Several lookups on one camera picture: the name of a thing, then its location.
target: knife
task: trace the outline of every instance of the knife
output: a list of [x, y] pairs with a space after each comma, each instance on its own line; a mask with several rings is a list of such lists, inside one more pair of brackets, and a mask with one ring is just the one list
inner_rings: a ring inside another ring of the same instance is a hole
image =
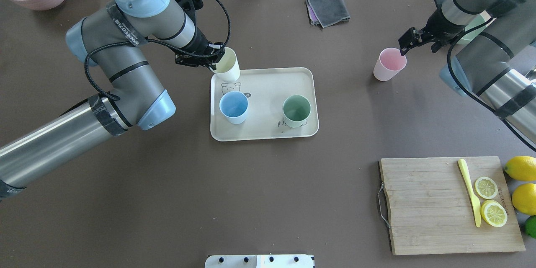
[[467, 161], [465, 159], [458, 160], [458, 166], [460, 167], [461, 175], [464, 177], [465, 186], [469, 193], [469, 199], [471, 200], [471, 206], [473, 207], [474, 224], [480, 227], [482, 217], [480, 216], [480, 199], [473, 192], [473, 185], [471, 184], [471, 177], [469, 176], [469, 169], [467, 168]]

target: robotic arm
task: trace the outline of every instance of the robotic arm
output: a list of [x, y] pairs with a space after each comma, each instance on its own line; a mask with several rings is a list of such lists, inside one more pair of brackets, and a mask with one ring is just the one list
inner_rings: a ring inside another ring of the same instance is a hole
[[508, 65], [528, 45], [536, 46], [536, 0], [435, 0], [437, 9], [421, 30], [410, 28], [398, 40], [400, 53], [433, 42], [448, 43], [449, 54], [465, 26], [487, 11], [496, 18], [440, 72], [456, 92], [468, 94], [536, 143], [536, 85]]
[[[195, 25], [201, 1], [114, 0], [74, 25], [67, 44], [100, 93], [0, 148], [0, 200], [133, 125], [147, 130], [172, 116], [175, 105], [139, 46], [160, 43], [176, 52], [177, 64], [215, 70], [227, 41], [213, 44]], [[91, 79], [89, 65], [100, 65], [110, 92]]]

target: cutting board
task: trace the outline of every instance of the cutting board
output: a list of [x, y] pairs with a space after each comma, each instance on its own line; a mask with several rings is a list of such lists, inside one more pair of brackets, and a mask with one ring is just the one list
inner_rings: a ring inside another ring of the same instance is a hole
[[395, 255], [524, 251], [525, 245], [498, 157], [464, 157], [471, 182], [481, 176], [498, 186], [494, 200], [508, 214], [503, 227], [482, 220], [473, 210], [458, 167], [460, 157], [382, 159], [379, 164]]

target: brown tabletop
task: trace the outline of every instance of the brown tabletop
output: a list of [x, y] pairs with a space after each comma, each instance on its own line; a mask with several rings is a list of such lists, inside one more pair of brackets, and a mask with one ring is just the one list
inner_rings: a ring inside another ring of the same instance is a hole
[[[109, 0], [66, 0], [34, 12], [0, 0], [0, 145], [55, 119], [95, 91], [65, 32]], [[490, 112], [444, 85], [446, 49], [409, 52], [388, 82], [379, 52], [424, 26], [433, 0], [345, 0], [350, 22], [319, 29], [305, 0], [221, 0], [242, 69], [303, 66], [314, 75], [320, 129], [308, 138], [217, 142], [203, 68], [144, 54], [177, 106], [161, 125], [133, 127], [0, 204], [0, 267], [191, 267], [208, 255], [308, 253], [319, 268], [532, 267], [527, 251], [394, 256], [379, 217], [378, 161], [389, 157], [531, 155]], [[198, 26], [223, 41], [221, 9]], [[97, 68], [92, 73], [106, 86]]]

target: green cup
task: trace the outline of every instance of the green cup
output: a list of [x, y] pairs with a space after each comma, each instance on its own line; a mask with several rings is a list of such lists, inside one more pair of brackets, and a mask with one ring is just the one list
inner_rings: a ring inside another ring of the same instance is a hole
[[289, 96], [283, 103], [283, 117], [287, 126], [301, 127], [311, 114], [311, 104], [301, 95]]

